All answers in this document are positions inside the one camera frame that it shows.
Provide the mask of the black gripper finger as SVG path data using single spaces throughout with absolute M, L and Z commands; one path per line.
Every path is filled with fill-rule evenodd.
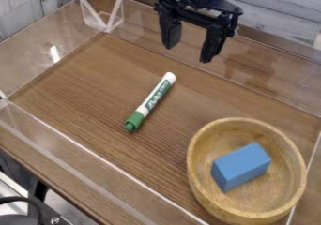
M 177 13 L 169 7 L 159 6 L 159 28 L 165 47 L 170 50 L 181 41 L 182 22 L 177 18 Z
M 213 24 L 208 28 L 206 39 L 201 50 L 201 63 L 209 63 L 213 57 L 221 53 L 226 41 L 226 35 L 221 25 Z

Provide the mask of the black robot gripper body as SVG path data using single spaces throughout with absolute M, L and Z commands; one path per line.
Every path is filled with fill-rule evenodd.
M 244 14 L 241 7 L 228 0 L 157 0 L 154 9 L 159 6 L 173 9 L 177 18 L 206 29 L 213 25 L 221 25 L 226 37 L 233 37 L 238 24 L 238 18 Z

